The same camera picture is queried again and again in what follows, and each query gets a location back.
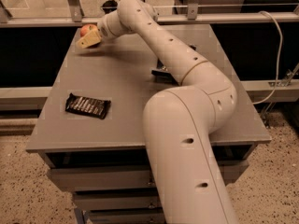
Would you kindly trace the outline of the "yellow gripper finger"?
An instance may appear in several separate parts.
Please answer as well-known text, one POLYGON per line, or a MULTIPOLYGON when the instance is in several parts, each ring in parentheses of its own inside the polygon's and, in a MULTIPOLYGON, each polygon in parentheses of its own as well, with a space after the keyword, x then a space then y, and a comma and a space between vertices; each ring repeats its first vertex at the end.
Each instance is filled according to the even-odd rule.
POLYGON ((86 49, 88 47, 99 44, 102 37, 99 32, 94 30, 83 30, 80 32, 80 39, 76 42, 76 45, 81 49, 86 49))

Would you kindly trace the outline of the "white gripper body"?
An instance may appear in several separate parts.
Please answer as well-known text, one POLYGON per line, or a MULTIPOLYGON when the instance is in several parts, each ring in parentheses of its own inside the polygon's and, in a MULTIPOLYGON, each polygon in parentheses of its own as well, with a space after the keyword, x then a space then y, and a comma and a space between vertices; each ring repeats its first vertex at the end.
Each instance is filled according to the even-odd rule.
POLYGON ((131 31, 121 23, 117 10, 100 18, 97 27, 100 36, 104 40, 116 39, 122 35, 129 35, 131 33, 131 31))

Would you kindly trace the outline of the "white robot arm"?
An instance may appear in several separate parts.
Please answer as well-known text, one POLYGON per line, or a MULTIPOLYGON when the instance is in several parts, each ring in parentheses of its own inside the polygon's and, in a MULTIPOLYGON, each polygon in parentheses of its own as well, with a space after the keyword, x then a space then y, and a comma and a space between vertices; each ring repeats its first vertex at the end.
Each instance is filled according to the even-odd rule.
POLYGON ((78 45, 85 49, 137 34, 178 83, 153 95, 143 112, 146 149, 167 224, 238 224, 209 141, 235 111, 235 86, 157 24, 156 16, 140 0, 120 0, 97 24, 81 28, 78 45))

